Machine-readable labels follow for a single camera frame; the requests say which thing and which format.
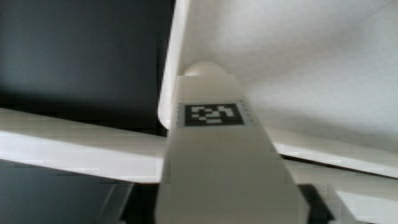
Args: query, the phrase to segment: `dark gray background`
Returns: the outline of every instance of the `dark gray background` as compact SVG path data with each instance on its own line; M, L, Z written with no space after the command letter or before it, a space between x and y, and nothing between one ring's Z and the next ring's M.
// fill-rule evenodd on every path
M170 15L168 0L0 0L0 107L159 134ZM0 161L0 223L90 223L109 183Z

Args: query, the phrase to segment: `white panel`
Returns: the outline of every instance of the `white panel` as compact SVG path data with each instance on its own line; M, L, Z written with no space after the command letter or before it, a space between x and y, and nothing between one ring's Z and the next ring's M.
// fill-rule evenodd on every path
M337 192L342 203L358 221L395 224L398 180L369 176L305 163L285 161L298 184L310 183L324 199Z
M191 4L182 66L235 74L262 124L395 151L395 1Z
M156 183L163 137L0 109L0 159Z

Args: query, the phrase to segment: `black and white square marker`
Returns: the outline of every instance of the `black and white square marker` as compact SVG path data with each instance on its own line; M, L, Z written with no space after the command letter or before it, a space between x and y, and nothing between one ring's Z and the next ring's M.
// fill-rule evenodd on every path
M184 106L184 127L244 125L237 105L202 104Z

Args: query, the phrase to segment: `white plastic part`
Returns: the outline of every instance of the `white plastic part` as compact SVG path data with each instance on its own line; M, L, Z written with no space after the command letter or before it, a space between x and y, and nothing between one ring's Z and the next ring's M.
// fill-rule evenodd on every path
M138 183L156 183L164 139L0 109L0 159Z
M346 224L351 215L363 223L395 224L398 180L301 162L283 164L296 184L315 186L335 217L330 224Z
M308 208L299 191L235 79L218 71L218 66L198 63L187 69L195 76L177 77L156 223L305 224ZM237 105L239 112L227 113L225 104ZM202 125L184 123L187 105L195 105L191 111L205 111L207 119L218 117L219 125L209 120ZM221 111L225 117L241 115L237 125L221 120Z
M175 77L193 62L221 62L278 153L398 177L395 9L390 0L177 0L157 107L164 128Z

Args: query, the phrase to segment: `white surface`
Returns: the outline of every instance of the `white surface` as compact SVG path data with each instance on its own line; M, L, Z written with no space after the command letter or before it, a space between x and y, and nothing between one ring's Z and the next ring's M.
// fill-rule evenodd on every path
M283 131L269 131L276 143ZM323 140L291 137L299 149L321 151ZM159 181L164 138L0 110L0 159L134 182ZM395 224L398 180L285 162L298 183L335 188L355 217Z
M0 159L156 183L164 139L0 109Z
M324 199L337 196L358 221L395 224L398 180L285 161L296 183L315 185Z
M179 0L157 108L164 127L173 77L211 60L237 76L266 130L308 143L301 151L278 138L278 152L395 177L395 17L392 0Z
M219 69L205 66L205 71ZM241 102L250 122L186 127L173 109L156 223L305 224L305 201L234 77L221 72L179 76L175 84L173 107Z

